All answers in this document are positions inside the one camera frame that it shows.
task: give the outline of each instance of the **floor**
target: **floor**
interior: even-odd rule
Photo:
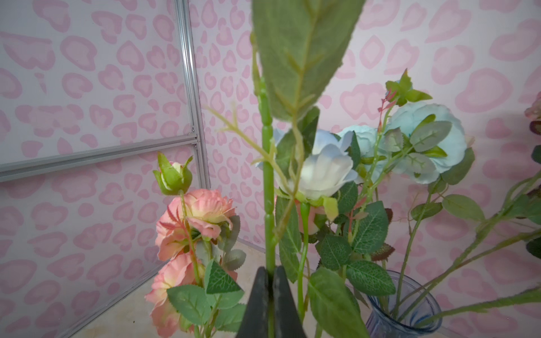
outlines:
[[[255,275],[257,268],[265,264],[265,255],[262,252],[242,243],[237,243],[236,248],[244,250],[247,254],[246,262],[237,271],[239,273],[237,282],[242,289],[246,291],[241,302],[246,303],[252,287],[253,276]],[[154,329],[149,317],[153,304],[144,300],[145,294],[150,292],[151,284],[152,279],[141,285],[122,301],[118,302],[99,317],[94,319],[79,332],[73,335],[72,338],[157,338],[158,335],[156,334],[156,330]],[[371,311],[362,304],[360,307],[361,316],[366,321]],[[314,336],[315,319],[310,312],[308,312],[306,315],[304,328],[308,337]],[[188,338],[191,336],[178,331],[173,337]],[[215,337],[234,337],[234,334],[218,332]],[[323,333],[323,337],[329,336],[326,333]],[[441,333],[434,333],[425,337],[448,338]]]

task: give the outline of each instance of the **metal bar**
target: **metal bar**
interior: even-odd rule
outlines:
[[[186,96],[192,113],[194,131],[199,136],[197,151],[197,168],[202,188],[210,189],[210,176],[208,174],[207,149],[204,142],[203,116],[201,115],[201,103],[199,101],[199,85],[195,68],[195,54],[192,40],[192,25],[190,23],[190,11],[188,0],[176,0],[177,18],[179,22],[179,43],[184,65],[184,78],[186,80]]]
[[[127,145],[118,145],[96,150],[82,151],[72,155],[61,155],[0,165],[0,182],[17,180],[54,171],[77,168],[84,165],[114,160],[120,157],[138,155],[161,149],[197,144],[196,134],[168,137],[160,140],[146,140]]]

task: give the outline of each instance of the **vase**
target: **vase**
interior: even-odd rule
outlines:
[[[391,270],[387,270],[387,272],[389,273],[389,276],[391,276],[394,285],[398,288],[398,279],[400,278],[400,273]],[[404,276],[400,298],[403,299],[406,295],[416,290],[420,286],[421,285],[413,279]],[[400,305],[398,313],[402,314],[419,295],[420,293],[417,293],[417,295],[408,298],[404,304]],[[431,322],[427,326],[421,328],[415,327],[417,323],[420,323],[422,320],[441,312],[438,302],[431,294],[428,294],[400,322],[392,319],[386,312],[384,312],[382,310],[382,304],[380,303],[380,300],[383,300],[384,303],[386,301],[388,303],[388,309],[394,309],[397,302],[396,297],[396,294],[385,297],[368,296],[368,300],[372,305],[372,314],[366,322],[366,328],[368,329],[371,338],[415,338],[430,334],[440,328],[441,318]]]

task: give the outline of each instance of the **light blue flower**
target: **light blue flower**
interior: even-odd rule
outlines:
[[[283,131],[274,129],[276,144],[283,138]],[[305,159],[301,170],[299,192],[309,200],[334,195],[345,183],[354,181],[358,175],[353,160],[347,153],[353,133],[345,134],[340,140],[325,130],[317,130],[312,153]]]
[[[412,177],[417,183],[428,184],[434,182],[438,175],[451,169],[464,158],[467,144],[465,139],[464,128],[459,119],[453,116],[449,108],[441,104],[426,104],[424,102],[408,103],[397,110],[391,116],[386,130],[400,128],[400,131],[407,137],[410,137],[415,128],[428,115],[434,114],[436,121],[449,121],[452,123],[452,128],[447,137],[438,143],[438,147],[447,154],[446,157],[429,157],[434,163],[436,170],[429,174],[421,174],[415,177],[414,172],[408,169],[406,161],[400,161],[393,169],[395,173],[407,174]]]
[[[375,139],[378,134],[378,130],[368,125],[352,125],[339,132],[338,136],[343,137],[349,132],[354,132],[357,136],[357,144],[359,145],[359,149],[361,151],[361,157],[374,157]],[[388,156],[388,152],[380,148],[378,150],[378,155]],[[377,162],[374,173],[372,173],[372,182],[376,181],[379,178],[381,172],[383,171],[383,167],[386,164],[387,160]],[[372,165],[364,164],[364,166],[366,171],[368,172]],[[361,183],[363,181],[364,180],[361,177],[357,180],[358,183]]]

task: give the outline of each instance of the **pink patterned wallpaper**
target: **pink patterned wallpaper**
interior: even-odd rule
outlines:
[[[190,16],[201,106],[225,116],[237,105],[242,129],[260,141],[261,120],[250,77],[251,27],[247,0],[192,0]],[[541,140],[527,132],[523,115],[541,91],[541,1],[539,0],[375,0],[367,1],[344,65],[318,106],[320,127],[333,132],[351,124],[377,124],[385,81],[405,68],[415,87],[447,105],[475,136],[477,160],[450,193],[472,197],[485,210],[499,209],[504,192],[537,167],[530,153]],[[234,134],[203,111],[212,188],[239,205],[241,237],[263,245],[262,175],[250,167],[258,157]],[[285,128],[284,123],[278,127]],[[406,212],[421,203],[424,187],[400,176],[380,188],[395,215],[388,242],[399,269],[407,245]],[[474,224],[442,212],[421,226],[407,273],[423,283],[444,271],[474,238]],[[521,231],[498,226],[482,250]],[[317,262],[311,250],[312,265]],[[487,256],[442,283],[434,294],[442,309],[507,296],[541,281],[541,262],[523,244]],[[526,337],[539,329],[541,304],[463,314],[444,326],[467,337]]]
[[[191,132],[172,0],[0,4],[0,164]]]
[[[164,153],[183,163],[193,148]],[[155,222],[171,199],[156,166],[147,153],[0,183],[0,336],[67,334],[155,272]]]

